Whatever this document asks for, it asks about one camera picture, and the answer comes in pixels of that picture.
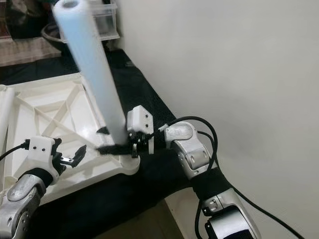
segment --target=white plastic stand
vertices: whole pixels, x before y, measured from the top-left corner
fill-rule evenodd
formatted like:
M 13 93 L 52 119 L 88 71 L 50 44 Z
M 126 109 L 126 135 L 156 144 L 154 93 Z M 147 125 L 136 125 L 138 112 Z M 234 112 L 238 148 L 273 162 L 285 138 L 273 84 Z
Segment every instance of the white plastic stand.
M 110 135 L 96 134 L 103 126 L 98 120 L 102 116 L 82 83 L 86 80 L 80 74 L 71 74 L 11 86 L 16 96 L 10 109 L 7 150 L 35 135 L 61 138 L 58 151 L 69 158 L 79 147 L 87 145 L 84 159 L 77 167 L 68 167 L 57 183 L 47 188 L 42 204 L 119 173 L 132 175 L 139 169 L 139 158 L 100 155 L 95 150 L 114 142 Z M 28 168 L 27 154 L 27 150 L 19 149 L 5 159 L 4 170 L 0 171 L 4 189 Z

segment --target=black wire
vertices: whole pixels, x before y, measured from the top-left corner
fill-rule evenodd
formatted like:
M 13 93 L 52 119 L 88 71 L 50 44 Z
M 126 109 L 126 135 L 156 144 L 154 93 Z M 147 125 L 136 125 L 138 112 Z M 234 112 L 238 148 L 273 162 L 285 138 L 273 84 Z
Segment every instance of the black wire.
M 0 161 L 3 160 L 5 157 L 7 157 L 8 154 L 11 154 L 12 152 L 16 151 L 17 149 L 20 149 L 20 148 L 29 149 L 29 145 L 30 145 L 30 139 L 26 139 L 22 144 L 8 150 L 3 155 L 1 155 Z
M 13 151 L 16 151 L 17 149 L 23 148 L 23 145 L 19 145 L 17 147 L 14 147 L 10 150 L 8 150 L 7 152 L 5 152 L 3 155 L 0 156 L 0 161 L 3 160 L 5 157 L 7 157 L 8 154 L 11 154 Z
M 214 161 L 216 162 L 217 166 L 219 167 L 219 162 L 217 159 L 217 147 L 218 147 L 218 139 L 217 139 L 217 134 L 216 131 L 214 129 L 214 127 L 205 119 L 202 119 L 200 117 L 196 117 L 196 116 L 188 116 L 188 117 L 181 117 L 178 119 L 175 119 L 171 122 L 169 122 L 167 125 L 171 126 L 172 124 L 175 124 L 177 122 L 180 121 L 184 121 L 184 120 L 197 120 L 200 121 L 202 123 L 204 123 L 211 131 L 211 133 L 213 134 L 214 139 L 211 140 L 211 144 L 213 147 L 213 154 L 212 154 L 212 159 L 214 159 Z M 261 207 L 259 207 L 258 205 L 256 205 L 255 203 L 253 203 L 252 201 L 250 201 L 245 195 L 243 195 L 237 188 L 235 188 L 227 179 L 226 181 L 229 183 L 229 185 L 234 189 L 234 191 L 240 196 L 242 197 L 247 203 L 249 203 L 251 206 L 253 206 L 255 209 L 259 210 L 260 212 L 264 213 L 265 215 L 267 215 L 268 217 L 270 217 L 271 219 L 273 219 L 274 221 L 276 221 L 277 223 L 279 223 L 280 225 L 282 225 L 284 228 L 286 228 L 288 231 L 290 231 L 292 234 L 294 234 L 297 238 L 299 239 L 305 239 L 302 235 L 300 235 L 297 231 L 295 231 L 292 227 L 290 227 L 289 225 L 287 225 L 286 223 L 284 223 L 282 220 L 280 220 L 279 218 L 275 217 L 274 215 L 272 215 L 271 213 L 267 212 L 266 210 L 262 209 Z M 196 213 L 196 216 L 199 218 L 200 215 L 200 209 L 199 212 Z M 198 222 L 199 219 L 195 218 L 195 232 L 196 230 L 198 230 Z
M 199 225 L 199 216 L 200 216 L 200 212 L 201 212 L 201 204 L 202 204 L 202 201 L 199 200 L 199 201 L 198 201 L 198 206 L 197 206 L 197 211 L 196 211 L 196 216 L 195 216 L 195 234 L 196 234 L 197 239 L 203 239 L 203 238 L 200 236 L 199 228 L 198 228 L 198 225 Z

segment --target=black table surface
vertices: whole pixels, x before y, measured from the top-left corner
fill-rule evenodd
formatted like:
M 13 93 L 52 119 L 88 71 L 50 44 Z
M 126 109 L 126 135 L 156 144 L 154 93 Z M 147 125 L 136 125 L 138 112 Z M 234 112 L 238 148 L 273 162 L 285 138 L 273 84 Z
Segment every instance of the black table surface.
M 154 128 L 175 119 L 143 74 L 123 50 L 108 52 L 108 61 L 124 113 L 142 105 L 154 117 Z M 0 67 L 0 84 L 12 85 L 78 72 L 69 56 Z M 188 187 L 176 153 L 156 139 L 156 153 L 141 155 L 139 171 L 118 174 L 40 206 L 27 238 L 93 238 Z

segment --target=white cylinder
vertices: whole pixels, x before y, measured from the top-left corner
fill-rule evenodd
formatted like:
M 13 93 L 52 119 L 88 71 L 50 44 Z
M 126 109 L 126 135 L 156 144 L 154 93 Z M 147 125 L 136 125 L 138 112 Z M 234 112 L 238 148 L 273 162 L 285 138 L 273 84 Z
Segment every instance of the white cylinder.
M 89 4 L 86 0 L 60 0 L 53 13 L 81 74 L 90 84 L 114 143 L 125 144 L 126 120 Z
M 14 88 L 7 88 L 1 97 L 1 109 L 0 109 L 0 153 L 3 151 L 3 144 L 6 136 L 6 130 L 8 128 L 9 116 L 13 105 L 15 96 Z

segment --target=wooden surface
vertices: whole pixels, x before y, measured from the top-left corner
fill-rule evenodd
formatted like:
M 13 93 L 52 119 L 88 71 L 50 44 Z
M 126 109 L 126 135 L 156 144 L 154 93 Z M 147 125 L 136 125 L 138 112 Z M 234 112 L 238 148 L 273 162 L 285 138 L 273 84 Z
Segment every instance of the wooden surface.
M 183 239 L 165 201 L 95 239 Z

